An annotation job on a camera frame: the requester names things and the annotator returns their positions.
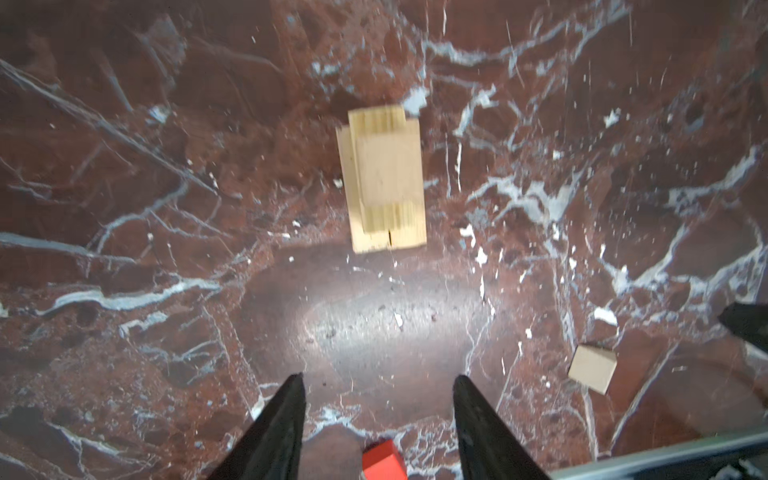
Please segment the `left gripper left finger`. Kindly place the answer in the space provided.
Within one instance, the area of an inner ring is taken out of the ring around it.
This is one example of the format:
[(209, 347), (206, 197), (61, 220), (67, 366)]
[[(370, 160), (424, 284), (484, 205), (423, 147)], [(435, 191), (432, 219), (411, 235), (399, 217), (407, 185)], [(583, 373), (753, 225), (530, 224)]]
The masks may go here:
[(286, 379), (209, 477), (219, 480), (296, 480), (305, 414), (303, 375), (297, 373)]

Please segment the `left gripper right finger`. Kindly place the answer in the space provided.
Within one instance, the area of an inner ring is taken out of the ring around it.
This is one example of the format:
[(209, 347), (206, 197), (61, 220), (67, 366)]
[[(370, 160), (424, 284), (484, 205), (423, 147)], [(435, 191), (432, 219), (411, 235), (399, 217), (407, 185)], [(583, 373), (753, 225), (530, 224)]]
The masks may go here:
[(455, 379), (453, 403), (464, 479), (549, 479), (468, 376)]

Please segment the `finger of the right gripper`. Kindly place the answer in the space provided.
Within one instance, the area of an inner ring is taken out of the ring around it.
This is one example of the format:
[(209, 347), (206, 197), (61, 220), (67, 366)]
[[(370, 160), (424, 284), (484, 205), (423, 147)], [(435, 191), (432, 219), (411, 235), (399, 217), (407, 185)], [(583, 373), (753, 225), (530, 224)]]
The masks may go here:
[(764, 353), (768, 352), (768, 306), (766, 304), (734, 302), (723, 310), (718, 320), (733, 335)]

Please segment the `red cube block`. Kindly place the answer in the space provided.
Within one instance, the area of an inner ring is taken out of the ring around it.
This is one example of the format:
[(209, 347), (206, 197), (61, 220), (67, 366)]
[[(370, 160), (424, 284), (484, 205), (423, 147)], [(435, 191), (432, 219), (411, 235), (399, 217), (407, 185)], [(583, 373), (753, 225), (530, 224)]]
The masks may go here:
[(367, 448), (362, 455), (362, 473), (366, 480), (407, 480), (405, 462), (392, 439)]

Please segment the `small wood cube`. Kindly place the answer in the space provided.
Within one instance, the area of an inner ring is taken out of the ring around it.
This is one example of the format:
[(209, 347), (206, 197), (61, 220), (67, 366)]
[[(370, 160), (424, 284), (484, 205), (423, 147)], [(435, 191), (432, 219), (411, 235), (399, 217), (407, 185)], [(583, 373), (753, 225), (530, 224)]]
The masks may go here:
[(617, 368), (614, 352), (590, 345), (579, 345), (568, 370), (568, 377), (605, 395)]

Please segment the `wood block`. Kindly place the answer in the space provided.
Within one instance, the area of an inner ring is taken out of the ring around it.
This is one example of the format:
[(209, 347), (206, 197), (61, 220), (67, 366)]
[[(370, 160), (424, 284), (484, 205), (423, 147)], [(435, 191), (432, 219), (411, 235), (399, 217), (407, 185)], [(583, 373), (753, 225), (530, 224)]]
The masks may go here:
[(348, 113), (363, 230), (416, 224), (424, 209), (420, 124), (399, 105)]
[(356, 162), (353, 158), (350, 127), (342, 126), (336, 131), (342, 180), (345, 193), (353, 251), (357, 254), (382, 250), (399, 250), (422, 246), (427, 243), (426, 205), (416, 224), (398, 230), (367, 233), (363, 230), (362, 209), (357, 182)]

